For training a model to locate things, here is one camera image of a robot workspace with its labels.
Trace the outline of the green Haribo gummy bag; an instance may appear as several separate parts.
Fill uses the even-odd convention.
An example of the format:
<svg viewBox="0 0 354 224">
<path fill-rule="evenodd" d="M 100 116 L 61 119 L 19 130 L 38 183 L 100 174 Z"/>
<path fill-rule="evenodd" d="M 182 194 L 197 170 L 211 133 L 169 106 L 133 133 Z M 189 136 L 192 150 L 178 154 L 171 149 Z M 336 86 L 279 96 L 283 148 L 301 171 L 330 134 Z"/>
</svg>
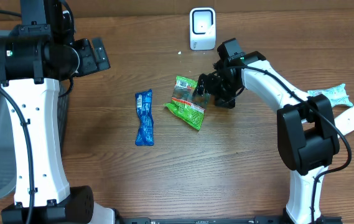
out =
<svg viewBox="0 0 354 224">
<path fill-rule="evenodd" d="M 210 94 L 194 95 L 197 82 L 189 78 L 176 76 L 174 91 L 169 103 L 164 106 L 176 117 L 184 120 L 196 130 L 200 130 Z"/>
</svg>

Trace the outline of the blue snack packet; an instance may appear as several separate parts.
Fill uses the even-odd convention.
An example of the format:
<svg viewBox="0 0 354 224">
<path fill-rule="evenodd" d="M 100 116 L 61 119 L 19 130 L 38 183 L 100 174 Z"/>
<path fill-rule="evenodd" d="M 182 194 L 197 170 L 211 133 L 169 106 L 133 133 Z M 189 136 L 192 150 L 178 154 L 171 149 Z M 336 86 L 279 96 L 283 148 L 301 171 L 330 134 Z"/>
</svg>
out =
<svg viewBox="0 0 354 224">
<path fill-rule="evenodd" d="M 135 94 L 136 112 L 140 120 L 137 131 L 136 146 L 154 145 L 154 121 L 152 118 L 152 90 Z"/>
</svg>

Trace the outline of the teal snack packet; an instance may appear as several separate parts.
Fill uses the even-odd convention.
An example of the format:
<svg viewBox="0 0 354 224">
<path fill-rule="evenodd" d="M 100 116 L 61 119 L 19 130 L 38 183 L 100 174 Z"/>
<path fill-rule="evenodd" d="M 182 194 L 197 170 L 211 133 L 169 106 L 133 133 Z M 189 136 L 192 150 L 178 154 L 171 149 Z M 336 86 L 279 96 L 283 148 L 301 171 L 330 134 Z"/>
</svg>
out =
<svg viewBox="0 0 354 224">
<path fill-rule="evenodd" d="M 353 103 L 349 100 L 349 96 L 347 95 L 345 86 L 346 84 L 342 83 L 340 85 L 331 87 L 326 90 L 308 90 L 307 93 L 310 96 L 318 96 L 318 95 L 326 96 L 329 99 L 332 107 L 338 105 L 345 105 L 351 107 L 353 106 Z"/>
</svg>

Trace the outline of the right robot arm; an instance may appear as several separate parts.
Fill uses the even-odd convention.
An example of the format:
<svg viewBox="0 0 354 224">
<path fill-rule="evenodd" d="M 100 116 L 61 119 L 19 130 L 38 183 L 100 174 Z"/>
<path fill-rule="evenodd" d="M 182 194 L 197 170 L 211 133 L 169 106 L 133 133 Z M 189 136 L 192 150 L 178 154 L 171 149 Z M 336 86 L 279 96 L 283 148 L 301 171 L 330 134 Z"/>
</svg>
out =
<svg viewBox="0 0 354 224">
<path fill-rule="evenodd" d="M 247 89 L 257 94 L 275 113 L 277 148 L 290 170 L 289 201 L 280 223 L 340 223 L 320 212 L 324 174 L 340 145 L 330 100 L 309 96 L 281 77 L 258 51 L 242 51 L 236 39 L 218 48 L 214 72 L 202 74 L 193 99 L 210 94 L 215 105 L 232 109 Z"/>
</svg>

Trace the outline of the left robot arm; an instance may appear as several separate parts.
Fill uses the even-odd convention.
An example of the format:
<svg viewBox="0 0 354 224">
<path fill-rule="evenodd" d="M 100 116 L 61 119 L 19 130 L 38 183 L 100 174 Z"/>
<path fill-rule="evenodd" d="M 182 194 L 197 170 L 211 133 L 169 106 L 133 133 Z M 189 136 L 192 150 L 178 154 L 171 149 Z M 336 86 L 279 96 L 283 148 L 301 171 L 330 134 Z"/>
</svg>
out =
<svg viewBox="0 0 354 224">
<path fill-rule="evenodd" d="M 16 156 L 14 203 L 3 223 L 116 223 L 89 186 L 71 187 L 63 169 L 58 100 L 64 80 L 110 67 L 100 39 L 75 40 L 65 1 L 22 1 L 22 22 L 0 38 L 0 93 L 11 117 Z"/>
</svg>

